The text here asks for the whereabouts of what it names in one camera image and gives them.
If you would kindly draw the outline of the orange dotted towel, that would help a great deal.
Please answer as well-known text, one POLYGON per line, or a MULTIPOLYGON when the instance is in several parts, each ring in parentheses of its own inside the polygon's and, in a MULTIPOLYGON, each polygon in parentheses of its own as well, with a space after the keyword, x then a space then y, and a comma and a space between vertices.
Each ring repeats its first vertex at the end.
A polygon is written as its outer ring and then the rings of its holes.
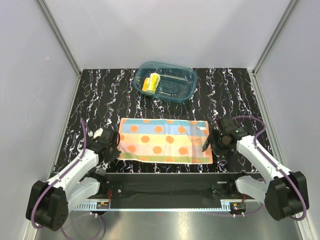
POLYGON ((207 121, 122 118, 118 159, 157 164, 212 164, 203 150, 209 136, 207 121))

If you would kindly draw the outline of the teal plastic basin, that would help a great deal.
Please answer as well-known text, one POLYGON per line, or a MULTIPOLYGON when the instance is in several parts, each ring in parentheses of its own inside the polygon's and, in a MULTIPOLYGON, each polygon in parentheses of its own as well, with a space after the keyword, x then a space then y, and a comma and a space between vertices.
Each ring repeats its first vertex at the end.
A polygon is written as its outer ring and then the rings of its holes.
POLYGON ((193 96, 197 83, 198 74, 193 69, 157 61, 143 63, 133 79, 133 86, 141 94, 174 103, 188 101, 193 96), (160 75, 158 87, 155 93, 143 92, 145 78, 151 73, 160 75))

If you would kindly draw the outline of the yellow patterned towel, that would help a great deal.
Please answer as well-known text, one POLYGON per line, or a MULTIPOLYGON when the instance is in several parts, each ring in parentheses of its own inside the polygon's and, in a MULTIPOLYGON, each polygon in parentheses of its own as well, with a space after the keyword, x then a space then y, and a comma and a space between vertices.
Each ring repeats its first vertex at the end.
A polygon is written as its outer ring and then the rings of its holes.
POLYGON ((151 73, 149 77, 145 78, 142 86, 142 91, 146 93, 155 94, 160 80, 161 76, 158 73, 151 73))

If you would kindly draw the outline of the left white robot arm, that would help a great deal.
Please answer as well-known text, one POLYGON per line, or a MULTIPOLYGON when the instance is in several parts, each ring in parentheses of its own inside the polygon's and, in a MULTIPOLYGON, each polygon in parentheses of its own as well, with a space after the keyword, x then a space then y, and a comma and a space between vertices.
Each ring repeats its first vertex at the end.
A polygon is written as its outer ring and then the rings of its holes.
POLYGON ((46 181, 38 180, 31 187, 25 217, 34 228, 59 230, 68 215, 85 199, 103 198, 108 186, 90 171, 102 162, 120 156, 121 135, 112 129, 100 128, 84 137, 84 149, 66 167, 46 181))

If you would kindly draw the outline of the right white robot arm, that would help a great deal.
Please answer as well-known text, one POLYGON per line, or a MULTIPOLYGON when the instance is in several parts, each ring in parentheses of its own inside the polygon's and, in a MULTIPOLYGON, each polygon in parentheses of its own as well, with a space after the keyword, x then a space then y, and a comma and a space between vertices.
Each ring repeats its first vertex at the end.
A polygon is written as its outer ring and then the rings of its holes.
POLYGON ((310 207, 305 175, 285 167, 262 147, 258 136, 265 132, 265 124, 257 134, 252 134, 239 126, 236 120, 236 116, 219 118, 218 128, 210 130, 202 149, 211 149, 226 158, 237 151, 253 164, 262 180, 254 179, 245 172, 237 173, 227 181, 219 195, 235 199, 241 195, 250 196, 262 203, 276 221, 285 218, 304 220, 310 207))

